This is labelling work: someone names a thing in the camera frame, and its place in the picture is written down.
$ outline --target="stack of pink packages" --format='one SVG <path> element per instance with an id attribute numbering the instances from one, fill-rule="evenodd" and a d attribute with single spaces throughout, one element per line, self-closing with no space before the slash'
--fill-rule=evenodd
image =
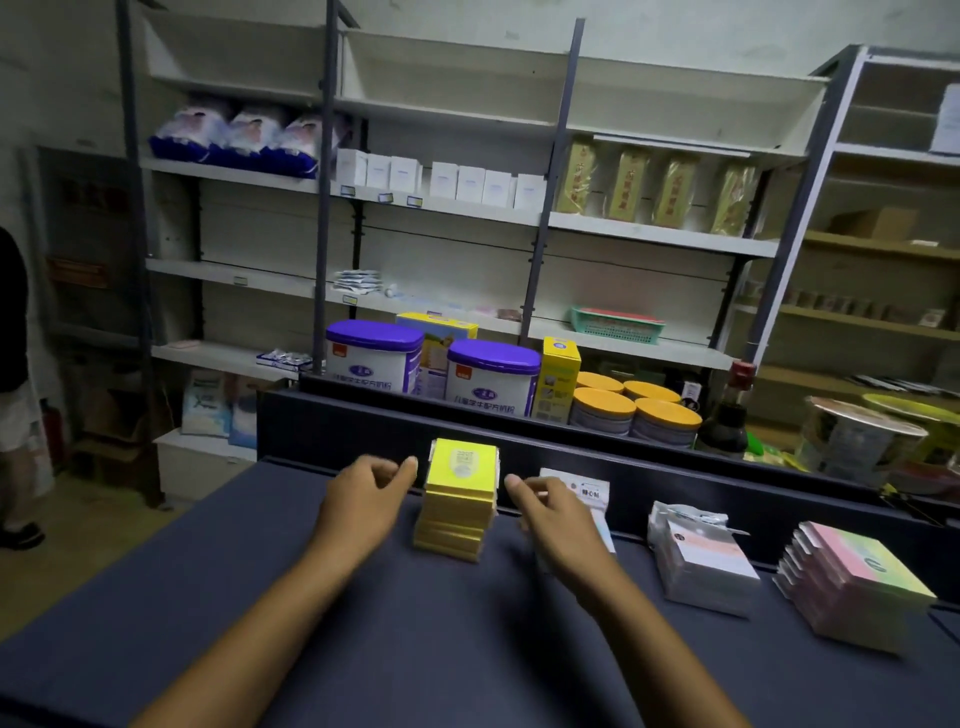
<path id="1" fill-rule="evenodd" d="M 877 539 L 803 522 L 774 583 L 818 635 L 902 652 L 908 617 L 936 596 Z"/>

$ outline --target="hand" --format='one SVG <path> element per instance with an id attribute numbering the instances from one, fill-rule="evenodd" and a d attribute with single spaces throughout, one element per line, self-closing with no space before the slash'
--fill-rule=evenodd
<path id="1" fill-rule="evenodd" d="M 578 598 L 619 570 L 589 509 L 556 477 L 507 475 L 504 485 L 520 509 L 541 555 Z"/>
<path id="2" fill-rule="evenodd" d="M 354 568 L 383 543 L 396 522 L 400 503 L 417 479 L 417 458 L 398 465 L 361 455 L 326 486 L 308 552 L 335 551 Z"/>

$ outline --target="soy sauce bottle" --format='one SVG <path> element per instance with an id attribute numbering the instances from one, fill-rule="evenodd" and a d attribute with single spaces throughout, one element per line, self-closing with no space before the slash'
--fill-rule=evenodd
<path id="1" fill-rule="evenodd" d="M 723 396 L 697 430 L 694 449 L 737 460 L 743 458 L 747 450 L 747 400 L 755 377 L 754 364 L 733 362 Z"/>

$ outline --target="black shirt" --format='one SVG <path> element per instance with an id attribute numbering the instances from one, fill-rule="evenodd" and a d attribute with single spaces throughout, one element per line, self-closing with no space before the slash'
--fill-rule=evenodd
<path id="1" fill-rule="evenodd" d="M 0 392 L 27 380 L 27 267 L 16 241 L 0 228 Z"/>

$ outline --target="person's left hand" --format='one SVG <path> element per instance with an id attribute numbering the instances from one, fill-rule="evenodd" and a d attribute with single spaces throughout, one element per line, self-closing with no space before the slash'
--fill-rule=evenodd
<path id="1" fill-rule="evenodd" d="M 326 486 L 308 552 L 335 552 L 359 566 L 383 543 L 400 503 L 417 479 L 417 458 L 401 465 L 361 455 Z"/>

